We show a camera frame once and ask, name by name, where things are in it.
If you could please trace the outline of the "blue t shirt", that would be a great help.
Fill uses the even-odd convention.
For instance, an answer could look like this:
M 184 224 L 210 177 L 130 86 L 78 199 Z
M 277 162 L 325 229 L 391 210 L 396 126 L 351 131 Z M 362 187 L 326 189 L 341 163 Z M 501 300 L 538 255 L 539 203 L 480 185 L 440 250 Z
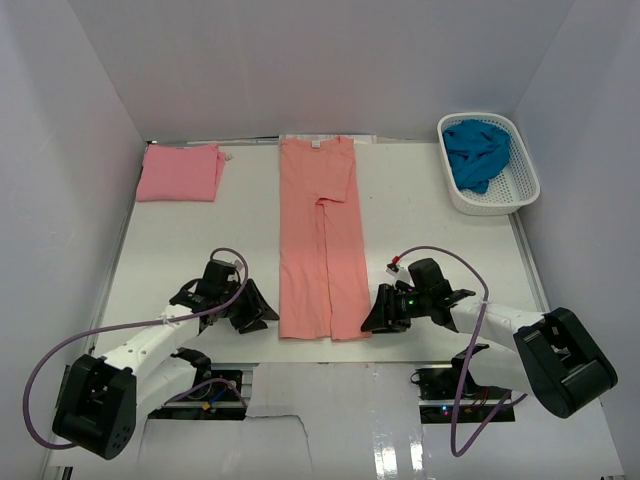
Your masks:
M 443 131 L 449 166 L 458 190 L 484 195 L 510 160 L 511 136 L 504 129 L 469 119 Z

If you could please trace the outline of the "white plastic basket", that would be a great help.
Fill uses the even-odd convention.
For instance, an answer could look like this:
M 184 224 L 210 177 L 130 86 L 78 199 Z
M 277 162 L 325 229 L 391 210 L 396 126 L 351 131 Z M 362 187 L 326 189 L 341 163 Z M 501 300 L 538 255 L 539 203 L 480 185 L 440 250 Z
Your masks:
M 457 189 L 444 146 L 443 131 L 469 119 L 498 126 L 511 136 L 509 163 L 490 181 L 489 189 L 484 195 Z M 460 212 L 471 216 L 509 215 L 533 203 L 539 197 L 540 184 L 526 146 L 515 124 L 508 118 L 487 112 L 454 113 L 442 117 L 436 131 L 449 196 L 454 207 Z

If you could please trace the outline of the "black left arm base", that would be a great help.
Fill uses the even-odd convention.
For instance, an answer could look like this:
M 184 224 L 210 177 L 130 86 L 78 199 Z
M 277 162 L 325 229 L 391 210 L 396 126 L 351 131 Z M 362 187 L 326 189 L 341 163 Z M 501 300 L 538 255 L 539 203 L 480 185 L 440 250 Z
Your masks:
M 244 401 L 249 402 L 253 379 L 251 369 L 225 367 L 214 369 L 212 376 L 232 384 Z M 202 387 L 195 393 L 148 415 L 149 420 L 194 421 L 242 421 L 245 417 L 246 407 L 229 386 L 221 382 Z

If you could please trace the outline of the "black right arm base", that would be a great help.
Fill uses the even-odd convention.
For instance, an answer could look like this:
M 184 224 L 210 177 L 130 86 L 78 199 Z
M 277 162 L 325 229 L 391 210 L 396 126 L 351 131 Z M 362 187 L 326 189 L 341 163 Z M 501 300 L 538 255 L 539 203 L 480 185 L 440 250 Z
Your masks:
M 451 423 L 458 375 L 452 367 L 420 368 L 410 376 L 410 382 L 419 391 L 419 412 L 423 425 L 449 425 Z M 480 387 L 467 380 L 461 395 L 459 424 L 480 424 L 491 413 L 504 389 Z

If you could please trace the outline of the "salmon orange t shirt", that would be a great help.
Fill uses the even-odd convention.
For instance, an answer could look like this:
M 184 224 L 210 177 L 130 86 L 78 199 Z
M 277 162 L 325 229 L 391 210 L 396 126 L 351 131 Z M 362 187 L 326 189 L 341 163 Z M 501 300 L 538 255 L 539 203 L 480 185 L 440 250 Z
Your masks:
M 355 341 L 370 312 L 354 142 L 280 147 L 279 335 Z

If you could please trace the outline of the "folded pink t shirt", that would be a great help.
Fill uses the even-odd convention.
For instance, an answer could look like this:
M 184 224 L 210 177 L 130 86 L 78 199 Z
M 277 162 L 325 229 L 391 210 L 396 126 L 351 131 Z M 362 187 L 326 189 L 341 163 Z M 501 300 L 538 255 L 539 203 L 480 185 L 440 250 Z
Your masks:
M 226 156 L 216 144 L 151 144 L 143 158 L 136 201 L 214 202 L 225 164 Z

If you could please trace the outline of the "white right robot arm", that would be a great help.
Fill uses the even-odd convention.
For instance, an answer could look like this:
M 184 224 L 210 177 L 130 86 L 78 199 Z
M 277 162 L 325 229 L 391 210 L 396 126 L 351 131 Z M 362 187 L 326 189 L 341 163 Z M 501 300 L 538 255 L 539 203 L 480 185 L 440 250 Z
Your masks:
M 551 414 L 568 418 L 618 383 L 615 368 L 569 309 L 530 312 L 455 290 L 432 258 L 408 267 L 409 282 L 381 284 L 361 329 L 401 333 L 428 317 L 476 343 L 451 360 L 465 391 L 496 387 L 535 397 Z

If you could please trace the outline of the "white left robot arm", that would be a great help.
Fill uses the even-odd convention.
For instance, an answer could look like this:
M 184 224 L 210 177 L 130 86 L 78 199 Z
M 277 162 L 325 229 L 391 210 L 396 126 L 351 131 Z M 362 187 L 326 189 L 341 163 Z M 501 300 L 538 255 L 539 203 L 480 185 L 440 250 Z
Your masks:
M 70 367 L 53 420 L 53 432 L 105 460 L 117 457 L 137 424 L 153 411 L 188 397 L 203 399 L 236 387 L 212 373 L 211 359 L 187 348 L 218 319 L 240 334 L 264 330 L 278 320 L 254 280 L 237 263 L 211 260 L 201 277 L 170 298 L 158 324 L 120 346 Z

